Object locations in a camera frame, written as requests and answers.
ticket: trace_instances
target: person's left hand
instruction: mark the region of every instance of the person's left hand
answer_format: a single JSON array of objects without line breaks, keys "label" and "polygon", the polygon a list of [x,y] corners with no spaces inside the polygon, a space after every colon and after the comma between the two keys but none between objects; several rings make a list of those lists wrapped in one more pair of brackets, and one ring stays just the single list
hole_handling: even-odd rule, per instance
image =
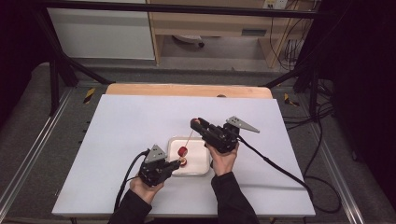
[{"label": "person's left hand", "polygon": [[136,177],[131,180],[129,184],[129,188],[133,191],[137,196],[139,196],[143,201],[148,204],[151,204],[152,200],[154,199],[155,194],[163,188],[163,182],[157,186],[149,187],[147,184],[143,183],[140,177]]}]

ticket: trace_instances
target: gray floor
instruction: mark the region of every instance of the gray floor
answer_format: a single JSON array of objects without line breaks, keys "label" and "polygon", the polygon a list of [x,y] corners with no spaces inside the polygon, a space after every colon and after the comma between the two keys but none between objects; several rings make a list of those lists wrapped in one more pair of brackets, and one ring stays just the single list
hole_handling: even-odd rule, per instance
[{"label": "gray floor", "polygon": [[[257,86],[280,76],[284,70],[279,67],[268,69],[258,48],[257,40],[246,38],[204,38],[205,47],[183,44],[172,37],[165,39],[163,62],[160,65],[137,62],[110,62],[106,67],[92,66],[103,77],[118,82],[191,83]],[[67,173],[78,152],[79,142],[84,138],[84,130],[106,86],[97,86],[89,104],[83,104],[88,89],[89,78],[79,75],[83,81],[71,94],[70,100],[43,147],[31,173],[24,182],[18,196],[7,213],[7,219],[19,219],[20,223],[67,223],[68,220],[51,214],[56,201],[56,192],[62,188]],[[299,98],[290,86],[293,79],[273,89],[283,116],[304,116],[301,106],[284,103],[284,93],[292,101]],[[40,66],[34,71],[25,94],[14,109],[6,125],[0,130],[0,192],[18,171],[35,138],[45,125],[50,112],[50,80],[48,67]],[[347,141],[343,136],[337,118],[327,117],[323,121],[326,143],[340,167],[347,185],[359,207],[365,223],[396,223],[395,211],[371,176],[367,166],[353,161]],[[317,145],[309,125],[289,131],[290,141],[303,170]],[[308,172],[331,182],[323,159],[318,155]],[[315,193],[314,204],[327,209],[336,206],[332,191],[312,180],[306,181]],[[346,212],[341,209],[336,214],[317,211],[309,217],[308,223],[349,223]],[[280,219],[277,223],[302,223],[300,219]]]}]

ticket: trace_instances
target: white table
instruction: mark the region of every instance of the white table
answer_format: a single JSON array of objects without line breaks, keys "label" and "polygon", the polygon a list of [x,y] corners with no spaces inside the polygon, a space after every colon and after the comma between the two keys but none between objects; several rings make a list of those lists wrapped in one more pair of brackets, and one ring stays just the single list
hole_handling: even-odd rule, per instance
[{"label": "white table", "polygon": [[[173,136],[188,136],[190,120],[221,125],[231,116],[258,128],[241,136],[261,154],[302,179],[276,100],[189,96],[103,95],[52,210],[64,217],[108,217],[135,156]],[[140,159],[131,175],[139,169]],[[259,217],[309,217],[306,190],[241,144],[233,172]],[[202,177],[171,177],[156,195],[151,217],[214,217],[212,170]]]}]

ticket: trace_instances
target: black metal frame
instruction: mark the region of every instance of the black metal frame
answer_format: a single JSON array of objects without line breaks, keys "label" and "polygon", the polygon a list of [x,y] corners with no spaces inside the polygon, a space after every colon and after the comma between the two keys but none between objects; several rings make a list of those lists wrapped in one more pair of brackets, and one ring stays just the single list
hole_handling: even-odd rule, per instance
[{"label": "black metal frame", "polygon": [[[75,68],[89,77],[99,81],[102,84],[111,84],[113,81],[107,80],[95,74],[93,71],[69,58],[62,50],[60,42],[51,29],[48,22],[43,17],[43,10],[51,8],[70,8],[70,9],[89,9],[89,10],[111,10],[111,11],[141,11],[141,12],[166,12],[166,13],[190,13],[190,14],[213,14],[213,15],[235,15],[251,17],[272,17],[272,18],[303,18],[303,19],[321,19],[329,20],[336,16],[331,12],[316,11],[293,11],[293,10],[273,10],[257,8],[240,8],[240,7],[203,7],[203,6],[181,6],[181,5],[159,5],[159,4],[134,4],[134,3],[108,3],[108,2],[85,2],[85,1],[64,1],[64,0],[25,0],[25,4],[30,6],[33,18],[41,28],[47,38],[53,60],[51,64],[51,94],[52,109],[54,113],[59,105],[59,87],[57,76],[58,73],[63,78],[67,86],[76,86],[78,79],[72,69]],[[272,88],[276,84],[297,75],[299,69],[291,71],[264,87]]]}]

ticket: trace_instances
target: plate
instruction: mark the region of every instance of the plate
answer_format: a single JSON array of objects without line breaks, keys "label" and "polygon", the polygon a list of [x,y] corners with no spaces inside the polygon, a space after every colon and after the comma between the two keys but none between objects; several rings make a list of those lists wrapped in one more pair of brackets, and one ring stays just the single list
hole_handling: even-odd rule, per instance
[{"label": "plate", "polygon": [[168,160],[175,161],[180,157],[177,152],[181,147],[186,146],[188,153],[186,155],[187,164],[175,170],[174,176],[202,176],[209,171],[209,150],[204,146],[205,141],[201,137],[172,137],[168,144]]}]

